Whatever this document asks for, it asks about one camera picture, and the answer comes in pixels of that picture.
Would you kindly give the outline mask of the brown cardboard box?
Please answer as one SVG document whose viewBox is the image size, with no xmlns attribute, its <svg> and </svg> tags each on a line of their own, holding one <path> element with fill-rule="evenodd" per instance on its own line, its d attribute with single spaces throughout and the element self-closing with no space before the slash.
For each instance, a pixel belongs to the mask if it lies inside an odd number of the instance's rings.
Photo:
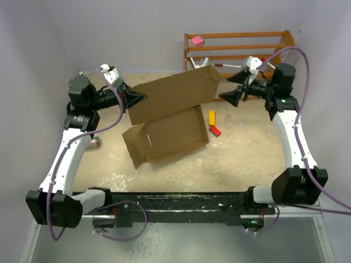
<svg viewBox="0 0 351 263">
<path fill-rule="evenodd" d="M 135 168 L 165 164 L 209 142 L 202 104 L 212 102 L 221 76 L 211 65 L 136 85 L 145 100 L 128 110 L 122 136 Z"/>
</svg>

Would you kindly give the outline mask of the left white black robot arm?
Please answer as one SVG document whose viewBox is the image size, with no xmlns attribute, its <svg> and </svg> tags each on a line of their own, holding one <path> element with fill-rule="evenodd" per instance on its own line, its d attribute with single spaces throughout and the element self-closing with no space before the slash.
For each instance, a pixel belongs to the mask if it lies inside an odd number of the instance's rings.
<svg viewBox="0 0 351 263">
<path fill-rule="evenodd" d="M 69 81 L 70 102 L 64 131 L 48 175 L 36 191 L 29 191 L 26 204 L 40 225 L 75 228 L 84 214 L 96 210 L 101 215 L 112 211 L 112 193 L 107 188 L 91 187 L 74 196 L 77 169 L 97 128 L 99 110 L 119 106 L 124 113 L 147 96 L 137 93 L 118 77 L 104 75 L 107 89 L 97 90 L 89 78 L 79 75 Z"/>
</svg>

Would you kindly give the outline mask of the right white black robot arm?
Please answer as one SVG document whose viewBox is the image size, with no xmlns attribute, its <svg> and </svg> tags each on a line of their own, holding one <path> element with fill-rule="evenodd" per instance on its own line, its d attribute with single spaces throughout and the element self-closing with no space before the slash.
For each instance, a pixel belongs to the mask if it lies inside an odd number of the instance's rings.
<svg viewBox="0 0 351 263">
<path fill-rule="evenodd" d="M 270 80 L 258 80 L 259 58 L 249 57 L 241 71 L 227 80 L 238 84 L 231 92 L 219 97 L 237 107 L 240 101 L 255 96 L 265 101 L 265 109 L 274 123 L 281 142 L 285 169 L 271 186 L 255 186 L 252 196 L 244 200 L 244 209 L 257 214 L 263 203 L 315 204 L 321 191 L 316 186 L 325 186 L 328 173 L 320 169 L 309 151 L 298 114 L 300 106 L 291 96 L 296 70 L 289 64 L 277 64 Z"/>
</svg>

